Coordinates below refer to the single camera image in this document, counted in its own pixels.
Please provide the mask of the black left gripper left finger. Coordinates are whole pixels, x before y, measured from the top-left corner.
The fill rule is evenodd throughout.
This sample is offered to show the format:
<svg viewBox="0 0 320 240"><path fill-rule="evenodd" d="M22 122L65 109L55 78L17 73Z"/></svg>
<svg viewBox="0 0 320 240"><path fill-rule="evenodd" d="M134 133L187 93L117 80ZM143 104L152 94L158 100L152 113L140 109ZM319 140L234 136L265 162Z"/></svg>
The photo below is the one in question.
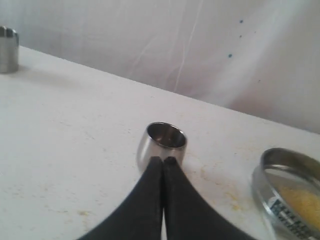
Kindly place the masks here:
<svg viewBox="0 0 320 240"><path fill-rule="evenodd" d="M125 200L81 240L160 240L163 162L153 156Z"/></svg>

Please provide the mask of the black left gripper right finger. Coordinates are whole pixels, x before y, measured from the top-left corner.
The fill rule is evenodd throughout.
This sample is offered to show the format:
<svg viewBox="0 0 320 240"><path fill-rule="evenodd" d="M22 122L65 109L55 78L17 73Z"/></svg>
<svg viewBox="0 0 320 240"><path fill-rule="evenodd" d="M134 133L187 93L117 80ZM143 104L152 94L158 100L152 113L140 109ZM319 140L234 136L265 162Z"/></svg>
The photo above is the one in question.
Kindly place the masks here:
<svg viewBox="0 0 320 240"><path fill-rule="evenodd" d="M168 240L254 239L201 197L174 157L163 161L162 203Z"/></svg>

